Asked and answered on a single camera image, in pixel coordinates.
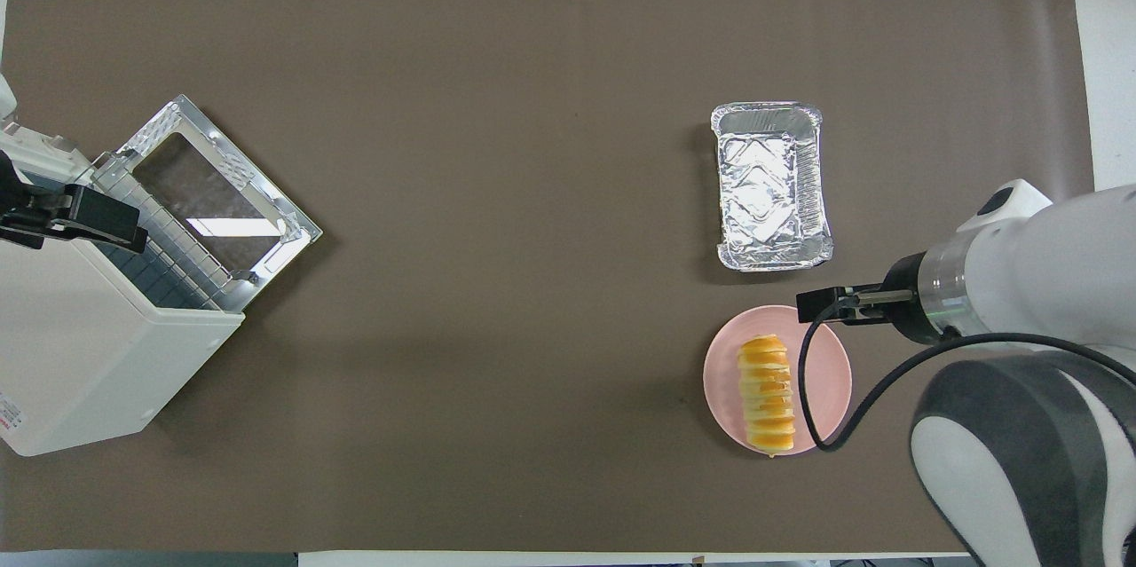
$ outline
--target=brown table mat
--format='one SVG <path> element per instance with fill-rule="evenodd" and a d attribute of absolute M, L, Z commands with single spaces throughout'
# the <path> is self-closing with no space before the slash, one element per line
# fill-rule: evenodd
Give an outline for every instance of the brown table mat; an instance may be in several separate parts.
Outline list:
<path fill-rule="evenodd" d="M 770 461 L 705 348 L 1011 178 L 1092 189 L 1074 0 L 9 0 L 3 70 L 92 158 L 185 93 L 327 232 L 144 432 L 3 448 L 5 550 L 959 550 L 907 451 L 935 365 Z M 718 264 L 751 99 L 824 112 L 827 265 Z M 837 332 L 853 400 L 917 350 Z"/>

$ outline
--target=aluminum foil tray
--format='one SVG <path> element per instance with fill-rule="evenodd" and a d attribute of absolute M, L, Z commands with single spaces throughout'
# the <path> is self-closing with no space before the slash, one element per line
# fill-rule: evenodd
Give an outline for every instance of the aluminum foil tray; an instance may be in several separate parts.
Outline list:
<path fill-rule="evenodd" d="M 795 102 L 715 107 L 721 243 L 732 269 L 818 266 L 833 257 L 820 192 L 820 111 Z"/>

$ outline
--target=black cable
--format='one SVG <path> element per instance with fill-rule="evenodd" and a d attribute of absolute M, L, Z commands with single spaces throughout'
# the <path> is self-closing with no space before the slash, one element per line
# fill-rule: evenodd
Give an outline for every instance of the black cable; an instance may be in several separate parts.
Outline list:
<path fill-rule="evenodd" d="M 820 315 L 818 315 L 816 319 L 812 320 L 812 324 L 809 325 L 809 330 L 804 333 L 804 341 L 801 342 L 801 360 L 800 364 L 797 365 L 797 374 L 800 377 L 797 385 L 801 389 L 801 410 L 803 410 L 804 412 L 804 424 L 809 428 L 809 435 L 812 436 L 812 442 L 817 444 L 817 449 L 821 451 L 833 452 L 841 449 L 841 447 L 843 447 L 844 443 L 847 442 L 849 436 L 852 435 L 852 432 L 855 431 L 857 426 L 860 425 L 860 422 L 863 419 L 864 414 L 867 414 L 868 410 L 871 409 L 872 405 L 876 405 L 876 401 L 879 400 L 879 397 L 882 397 L 884 392 L 887 391 L 888 387 L 891 387 L 896 381 L 899 381 L 901 376 L 911 372 L 920 364 L 930 360 L 934 357 L 937 357 L 938 355 L 942 355 L 943 352 L 950 352 L 951 350 L 966 348 L 966 345 L 979 345 L 982 343 L 1029 343 L 1034 345 L 1044 345 L 1046 348 L 1064 350 L 1069 353 L 1084 357 L 1093 362 L 1106 367 L 1117 376 L 1120 376 L 1128 383 L 1136 386 L 1136 372 L 1128 369 L 1127 367 L 1120 365 L 1119 362 L 1104 356 L 1101 352 L 1096 352 L 1096 350 L 1093 350 L 1092 348 L 1086 348 L 1085 345 L 1081 345 L 1079 343 L 1074 343 L 1071 341 L 1066 341 L 1063 339 L 1055 339 L 1054 336 L 1045 336 L 1042 334 L 1024 334 L 1020 332 L 992 332 L 989 334 L 960 336 L 957 339 L 950 339 L 947 341 L 938 343 L 937 345 L 932 345 L 930 348 L 922 350 L 921 352 L 914 355 L 913 357 L 897 365 L 895 369 L 887 373 L 887 375 L 884 376 L 884 378 L 882 378 L 879 383 L 877 383 L 876 386 L 871 389 L 870 392 L 868 392 L 868 395 L 864 397 L 862 401 L 860 401 L 860 405 L 857 406 L 855 411 L 852 412 L 852 417 L 849 418 L 847 425 L 845 425 L 844 428 L 841 430 L 840 434 L 836 434 L 836 437 L 833 439 L 830 442 L 826 442 L 821 440 L 820 433 L 817 432 L 817 424 L 813 423 L 812 411 L 809 409 L 809 394 L 805 390 L 805 384 L 804 384 L 804 365 L 809 353 L 809 345 L 812 343 L 813 334 L 816 334 L 817 330 L 825 320 L 835 316 L 836 310 L 844 307 L 846 302 L 847 302 L 846 300 L 842 299 L 836 301 L 832 306 L 825 308 L 825 311 L 820 312 Z"/>

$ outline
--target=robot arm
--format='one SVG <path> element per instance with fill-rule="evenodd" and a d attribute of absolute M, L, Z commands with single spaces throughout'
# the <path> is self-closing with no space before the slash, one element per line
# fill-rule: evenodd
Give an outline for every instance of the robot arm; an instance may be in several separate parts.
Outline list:
<path fill-rule="evenodd" d="M 989 567 L 1119 567 L 1136 527 L 1136 386 L 1118 374 L 1136 361 L 1134 206 L 1136 186 L 1051 205 L 1011 182 L 883 283 L 797 298 L 802 322 L 835 307 L 833 320 L 892 323 L 928 344 L 1041 334 L 1091 345 L 1116 368 L 1038 351 L 954 364 L 927 387 L 912 462 Z M 1136 552 L 1127 560 L 1136 565 Z"/>

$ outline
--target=pink plate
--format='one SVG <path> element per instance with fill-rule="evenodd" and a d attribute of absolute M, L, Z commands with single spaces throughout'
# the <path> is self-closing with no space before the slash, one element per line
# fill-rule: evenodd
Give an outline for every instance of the pink plate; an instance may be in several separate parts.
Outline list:
<path fill-rule="evenodd" d="M 745 442 L 742 395 L 737 390 L 737 350 L 759 334 L 776 334 L 788 349 L 788 366 L 793 375 L 793 412 L 796 415 L 793 449 L 778 456 L 801 453 L 817 447 L 804 425 L 797 385 L 800 377 L 796 372 L 801 341 L 808 327 L 797 323 L 796 308 L 761 306 L 729 319 L 713 337 L 702 368 L 702 387 L 715 420 L 737 444 L 755 451 Z M 812 409 L 817 431 L 827 439 L 844 419 L 852 399 L 852 369 L 849 368 L 847 352 L 827 325 L 820 326 L 812 336 L 808 367 L 809 407 Z"/>

